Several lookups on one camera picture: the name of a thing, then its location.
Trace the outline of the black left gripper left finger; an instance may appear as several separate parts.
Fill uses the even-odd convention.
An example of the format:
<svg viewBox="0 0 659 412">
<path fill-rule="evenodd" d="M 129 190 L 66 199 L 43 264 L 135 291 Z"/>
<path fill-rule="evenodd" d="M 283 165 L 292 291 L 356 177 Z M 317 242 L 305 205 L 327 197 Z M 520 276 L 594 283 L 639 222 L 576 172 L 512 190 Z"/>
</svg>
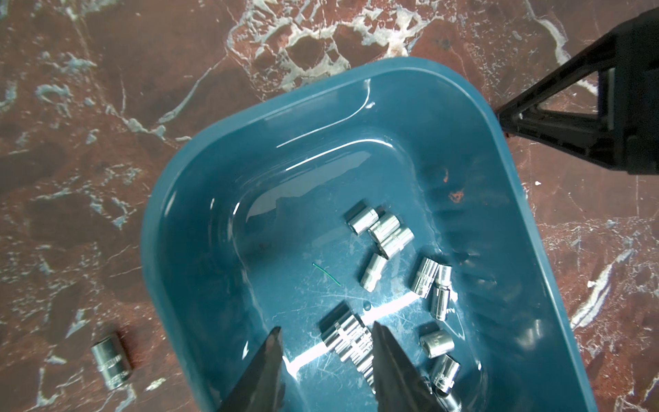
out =
<svg viewBox="0 0 659 412">
<path fill-rule="evenodd" d="M 219 411 L 280 411 L 285 395 L 282 366 L 283 339 L 281 327 L 276 326 Z"/>
</svg>

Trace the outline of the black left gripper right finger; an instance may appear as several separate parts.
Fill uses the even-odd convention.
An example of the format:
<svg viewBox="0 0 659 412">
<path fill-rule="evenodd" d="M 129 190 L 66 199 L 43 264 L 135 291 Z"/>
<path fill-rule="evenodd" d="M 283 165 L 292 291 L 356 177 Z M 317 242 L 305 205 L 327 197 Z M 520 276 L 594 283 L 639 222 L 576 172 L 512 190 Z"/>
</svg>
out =
<svg viewBox="0 0 659 412">
<path fill-rule="evenodd" d="M 438 401 L 390 329 L 374 322 L 372 338 L 378 411 L 440 411 Z"/>
</svg>

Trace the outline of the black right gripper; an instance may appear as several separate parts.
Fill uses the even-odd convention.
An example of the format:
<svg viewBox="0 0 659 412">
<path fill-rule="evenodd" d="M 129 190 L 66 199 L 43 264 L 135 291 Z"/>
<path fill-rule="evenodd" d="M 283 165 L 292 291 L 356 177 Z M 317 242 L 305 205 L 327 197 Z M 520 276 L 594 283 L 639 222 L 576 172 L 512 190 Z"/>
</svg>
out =
<svg viewBox="0 0 659 412">
<path fill-rule="evenodd" d="M 597 112 L 542 107 L 597 74 Z M 596 165 L 658 174 L 658 10 L 615 27 L 496 111 L 502 130 Z"/>
</svg>

